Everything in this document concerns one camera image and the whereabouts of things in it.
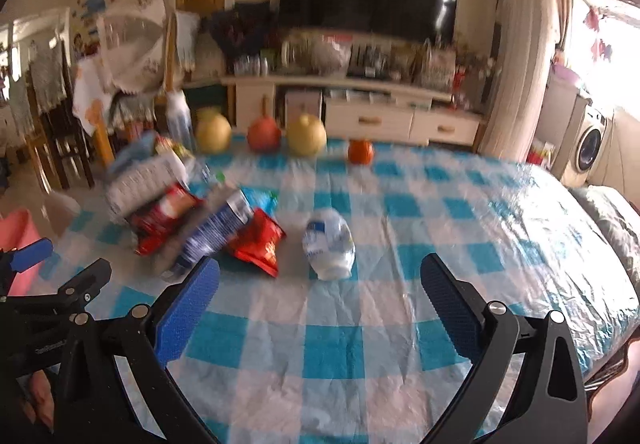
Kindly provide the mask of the white silver foil bag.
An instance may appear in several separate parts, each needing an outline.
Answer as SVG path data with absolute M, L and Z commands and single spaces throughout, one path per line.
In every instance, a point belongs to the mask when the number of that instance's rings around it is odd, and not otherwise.
M 174 184 L 187 184 L 195 159 L 166 151 L 126 170 L 107 186 L 106 203 L 116 221 L 159 198 Z

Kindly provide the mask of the white blue plastic bag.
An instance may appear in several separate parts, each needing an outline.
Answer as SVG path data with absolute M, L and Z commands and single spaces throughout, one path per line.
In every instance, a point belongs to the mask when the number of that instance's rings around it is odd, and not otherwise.
M 305 227 L 302 246 L 314 274 L 321 280 L 352 276 L 356 247 L 346 219 L 335 209 L 314 211 Z

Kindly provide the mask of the blue cartoon snack packet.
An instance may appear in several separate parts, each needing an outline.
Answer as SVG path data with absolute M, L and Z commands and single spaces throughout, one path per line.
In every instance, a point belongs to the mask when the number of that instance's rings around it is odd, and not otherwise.
M 261 209 L 269 216 L 274 216 L 274 212 L 277 210 L 279 204 L 279 193 L 277 190 L 242 186 L 241 191 L 253 210 Z

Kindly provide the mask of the red apple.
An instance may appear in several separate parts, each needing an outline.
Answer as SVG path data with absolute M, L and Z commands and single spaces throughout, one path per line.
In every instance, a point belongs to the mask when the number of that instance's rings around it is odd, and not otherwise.
M 246 138 L 254 152 L 275 152 L 280 149 L 281 130 L 273 118 L 262 117 L 248 128 Z

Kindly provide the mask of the left yellow pear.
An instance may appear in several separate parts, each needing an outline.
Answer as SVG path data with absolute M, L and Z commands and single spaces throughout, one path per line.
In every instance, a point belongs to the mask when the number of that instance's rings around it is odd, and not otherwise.
M 208 155 L 224 152 L 230 146 L 231 137 L 231 125 L 221 113 L 209 113 L 198 118 L 196 142 L 201 152 Z

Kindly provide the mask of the dark wooden chair with cover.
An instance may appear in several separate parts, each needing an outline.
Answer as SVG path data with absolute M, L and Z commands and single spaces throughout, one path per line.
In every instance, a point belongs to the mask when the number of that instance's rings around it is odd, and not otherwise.
M 65 167 L 72 167 L 92 188 L 93 153 L 73 114 L 73 89 L 64 42 L 55 37 L 50 42 L 32 43 L 29 55 L 26 83 L 32 131 L 26 135 L 26 141 L 43 174 L 44 187 L 69 189 Z

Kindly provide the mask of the blue white milk carton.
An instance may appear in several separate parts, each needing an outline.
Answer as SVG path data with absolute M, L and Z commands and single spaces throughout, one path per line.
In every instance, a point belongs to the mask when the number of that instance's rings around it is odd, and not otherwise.
M 243 191 L 225 191 L 213 211 L 186 232 L 178 253 L 163 272 L 163 279 L 174 281 L 182 277 L 205 256 L 223 249 L 253 218 L 253 209 Z

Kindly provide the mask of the yellow pear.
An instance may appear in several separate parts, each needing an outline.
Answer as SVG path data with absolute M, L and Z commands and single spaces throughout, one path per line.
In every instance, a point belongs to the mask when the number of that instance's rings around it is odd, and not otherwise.
M 208 155 L 224 152 L 230 146 L 231 137 L 231 125 L 221 113 L 209 113 L 198 118 L 196 142 L 201 152 Z
M 326 147 L 326 128 L 319 118 L 303 113 L 288 123 L 286 141 L 295 156 L 314 157 Z

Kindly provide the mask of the right yellow pear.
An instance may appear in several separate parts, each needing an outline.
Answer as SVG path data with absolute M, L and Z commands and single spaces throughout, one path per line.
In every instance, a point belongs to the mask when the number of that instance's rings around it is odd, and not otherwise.
M 326 147 L 326 128 L 319 118 L 303 113 L 288 123 L 286 141 L 295 156 L 314 157 Z

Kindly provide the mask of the small orange tangerine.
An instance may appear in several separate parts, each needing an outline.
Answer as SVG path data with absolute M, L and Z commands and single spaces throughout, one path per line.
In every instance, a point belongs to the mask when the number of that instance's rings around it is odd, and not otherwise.
M 354 165 L 369 165 L 375 156 L 375 150 L 371 141 L 364 139 L 352 139 L 349 141 L 347 158 Z

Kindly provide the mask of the white mesh food cover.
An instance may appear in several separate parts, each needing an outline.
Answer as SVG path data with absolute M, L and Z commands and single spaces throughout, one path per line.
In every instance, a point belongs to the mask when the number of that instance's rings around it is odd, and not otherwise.
M 96 20 L 107 81 L 125 94 L 158 89 L 164 77 L 163 0 L 116 0 Z

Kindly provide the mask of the red snack packet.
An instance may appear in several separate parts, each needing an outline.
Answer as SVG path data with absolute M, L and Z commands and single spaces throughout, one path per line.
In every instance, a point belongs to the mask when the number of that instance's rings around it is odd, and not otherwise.
M 203 202 L 183 185 L 174 184 L 152 205 L 134 213 L 129 222 L 137 237 L 137 255 L 156 252 Z
M 236 260 L 252 264 L 277 278 L 277 247 L 285 237 L 284 229 L 264 210 L 257 208 L 248 224 L 236 233 L 224 249 Z

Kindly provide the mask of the pink storage box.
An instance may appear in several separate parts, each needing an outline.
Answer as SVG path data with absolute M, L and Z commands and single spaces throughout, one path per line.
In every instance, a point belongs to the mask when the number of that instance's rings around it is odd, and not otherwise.
M 322 92 L 320 89 L 290 88 L 285 93 L 284 99 L 286 125 L 295 122 L 301 115 L 321 118 Z

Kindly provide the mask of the white milk bottle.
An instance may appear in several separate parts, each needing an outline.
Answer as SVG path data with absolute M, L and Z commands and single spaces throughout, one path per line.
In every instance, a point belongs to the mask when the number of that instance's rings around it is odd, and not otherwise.
M 169 137 L 184 148 L 194 151 L 191 111 L 182 90 L 173 90 L 166 95 L 166 122 Z

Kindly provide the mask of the blue checkered tablecloth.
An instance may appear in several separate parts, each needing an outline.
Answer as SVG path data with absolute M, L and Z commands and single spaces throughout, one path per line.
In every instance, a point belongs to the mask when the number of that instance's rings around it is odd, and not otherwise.
M 279 193 L 279 275 L 223 257 L 220 285 L 168 368 L 226 443 L 415 443 L 470 364 L 420 282 L 436 253 L 486 300 L 570 325 L 591 375 L 639 323 L 634 285 L 600 229 L 548 172 L 464 152 L 379 144 L 367 167 L 330 141 L 318 158 L 235 141 L 207 165 Z M 314 211 L 352 231 L 352 276 L 321 280 L 302 246 Z

